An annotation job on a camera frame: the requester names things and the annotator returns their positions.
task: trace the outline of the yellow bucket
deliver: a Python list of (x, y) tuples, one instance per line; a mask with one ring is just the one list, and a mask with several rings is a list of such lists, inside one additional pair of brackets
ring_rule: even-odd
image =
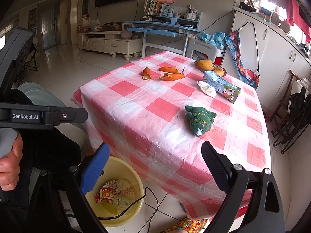
[[(110, 206), (108, 203), (107, 204), (105, 204), (105, 202), (96, 203), (94, 199), (94, 195), (98, 193), (99, 189), (108, 181), (119, 179), (128, 180), (133, 184), (131, 189), (134, 191), (135, 200), (144, 196), (145, 194), (144, 186), (142, 184), (140, 177), (138, 176), (137, 172), (133, 169), (133, 167), (131, 167), (125, 161), (110, 156), (107, 161), (107, 164), (104, 167), (104, 171), (105, 173), (98, 178), (93, 190), (88, 192), (85, 196), (96, 216), (98, 217), (116, 216), (116, 214), (107, 211), (108, 207), (106, 209), (106, 206)], [(113, 220), (100, 220), (100, 222), (105, 227), (122, 226), (130, 222), (140, 212), (143, 203), (144, 199), (141, 199), (121, 217)]]

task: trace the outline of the finger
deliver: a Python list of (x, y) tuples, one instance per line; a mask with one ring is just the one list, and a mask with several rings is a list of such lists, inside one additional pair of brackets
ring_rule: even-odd
[(23, 156), (22, 151), (18, 157), (16, 157), (13, 151), (10, 151), (6, 157), (0, 158), (0, 173), (13, 172), (19, 165), (22, 156)]
[(16, 157), (18, 157), (23, 149), (23, 140), (21, 138), (21, 134), (17, 132), (17, 137), (13, 143), (12, 149)]
[(3, 185), (1, 186), (3, 191), (10, 191), (13, 190), (14, 188), (16, 188), (16, 185), (18, 183), (19, 180), (19, 176), (17, 175), (16, 178), (12, 181), (12, 183), (10, 183), (9, 185)]
[(11, 184), (15, 180), (15, 178), (18, 176), (20, 171), (21, 171), (20, 167), (17, 166), (17, 168), (13, 172), (0, 173), (0, 185), (3, 186), (3, 185)]

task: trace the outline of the colorful bag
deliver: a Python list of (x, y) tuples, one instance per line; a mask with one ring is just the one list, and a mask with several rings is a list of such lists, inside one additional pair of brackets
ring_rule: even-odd
[[(246, 69), (241, 60), (241, 50), (240, 50), (240, 35), (238, 31), (243, 28), (246, 24), (251, 23), (254, 27), (255, 32), (255, 40), (256, 40), (256, 50), (257, 50), (257, 62), (258, 62), (258, 75), (256, 75), (253, 71)], [(256, 39), (256, 31), (255, 26), (252, 22), (247, 22), (240, 29), (235, 32), (231, 32), (229, 35), (225, 36), (225, 41), (227, 43), (228, 50), (230, 51), (231, 58), (235, 63), (235, 68), (237, 70), (239, 79), (246, 84), (252, 86), (257, 89), (259, 84), (259, 60), (258, 60), (258, 47), (257, 47), (257, 39)]]

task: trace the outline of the screw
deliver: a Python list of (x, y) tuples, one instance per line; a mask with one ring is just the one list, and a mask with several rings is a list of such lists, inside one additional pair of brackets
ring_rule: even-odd
[(234, 169), (236, 169), (237, 171), (241, 171), (242, 168), (243, 168), (240, 164), (235, 164), (233, 167), (234, 167)]
[(70, 172), (75, 172), (76, 170), (78, 170), (78, 167), (77, 167), (77, 166), (71, 166), (71, 167), (69, 167), (69, 171), (70, 171)]
[(41, 172), (40, 172), (40, 175), (41, 176), (46, 176), (48, 174), (48, 171), (46, 171), (46, 170), (42, 170)]
[(271, 174), (271, 170), (269, 168), (265, 168), (265, 173), (270, 175)]

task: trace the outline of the plastic tablecloth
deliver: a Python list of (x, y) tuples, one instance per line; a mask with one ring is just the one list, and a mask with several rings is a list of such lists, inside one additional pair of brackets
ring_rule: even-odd
[[(185, 68), (186, 77), (162, 81), (161, 66)], [(151, 81), (142, 80), (145, 67), (151, 70)], [(202, 77), (194, 60), (165, 51), (103, 74), (72, 97), (88, 111), (92, 148), (107, 143), (113, 156), (180, 200), (192, 219), (214, 216), (225, 198), (201, 156), (204, 141), (246, 170), (271, 168), (267, 128), (255, 90), (227, 75), (227, 81), (241, 87), (233, 104), (220, 93), (212, 98), (200, 91), (197, 81)], [(200, 137), (193, 134), (186, 105), (217, 114), (210, 131)], [(250, 195), (245, 193), (241, 207)]]

